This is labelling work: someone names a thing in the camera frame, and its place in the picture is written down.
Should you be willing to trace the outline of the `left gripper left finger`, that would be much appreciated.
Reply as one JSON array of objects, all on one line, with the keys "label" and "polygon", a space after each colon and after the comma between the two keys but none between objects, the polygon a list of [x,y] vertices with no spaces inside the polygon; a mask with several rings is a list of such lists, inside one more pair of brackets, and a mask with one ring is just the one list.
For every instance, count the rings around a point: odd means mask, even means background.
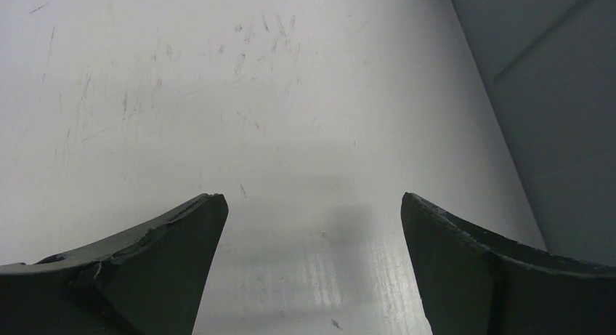
[{"label": "left gripper left finger", "polygon": [[191,334],[229,208],[221,194],[37,263],[1,267],[3,334]]}]

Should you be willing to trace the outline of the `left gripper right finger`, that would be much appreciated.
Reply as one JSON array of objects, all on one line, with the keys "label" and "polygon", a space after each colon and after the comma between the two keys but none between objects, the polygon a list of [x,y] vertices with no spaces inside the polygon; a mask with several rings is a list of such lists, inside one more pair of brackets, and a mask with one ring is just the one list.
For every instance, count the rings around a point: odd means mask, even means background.
[{"label": "left gripper right finger", "polygon": [[434,334],[613,334],[615,269],[526,246],[419,195],[401,221]]}]

